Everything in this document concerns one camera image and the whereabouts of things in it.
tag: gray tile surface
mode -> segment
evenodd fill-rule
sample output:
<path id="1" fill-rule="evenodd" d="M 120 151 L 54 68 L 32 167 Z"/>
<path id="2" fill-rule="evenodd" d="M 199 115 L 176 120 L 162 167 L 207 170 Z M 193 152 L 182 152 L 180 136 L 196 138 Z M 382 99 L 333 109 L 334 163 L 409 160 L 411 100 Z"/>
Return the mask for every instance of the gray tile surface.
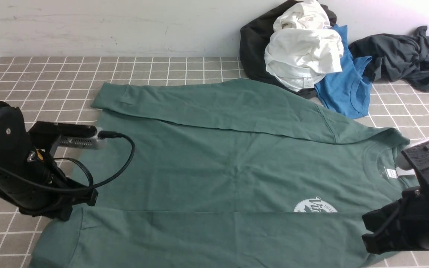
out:
<path id="1" fill-rule="evenodd" d="M 237 58 L 2 57 L 0 100 L 22 108 L 27 129 L 37 120 L 94 124 L 99 110 L 90 108 L 90 103 L 104 82 L 176 86 L 240 77 L 245 74 Z M 396 127 L 414 141 L 423 139 L 429 136 L 429 93 L 413 90 L 403 81 L 376 83 L 369 116 L 357 121 L 370 127 Z M 57 154 L 78 153 L 60 149 Z M 72 169 L 69 163 L 60 165 Z M 0 199 L 0 267 L 26 267 L 48 222 L 20 215 Z M 429 267 L 429 252 L 403 252 L 374 267 Z"/>

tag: printed logo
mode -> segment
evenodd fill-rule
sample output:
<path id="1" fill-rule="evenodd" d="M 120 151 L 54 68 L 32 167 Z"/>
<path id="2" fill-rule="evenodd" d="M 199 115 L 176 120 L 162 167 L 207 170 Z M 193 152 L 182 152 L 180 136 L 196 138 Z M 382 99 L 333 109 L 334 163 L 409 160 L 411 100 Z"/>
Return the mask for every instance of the printed logo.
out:
<path id="1" fill-rule="evenodd" d="M 320 197 L 302 200 L 294 208 L 294 212 L 337 212 L 337 209 Z"/>

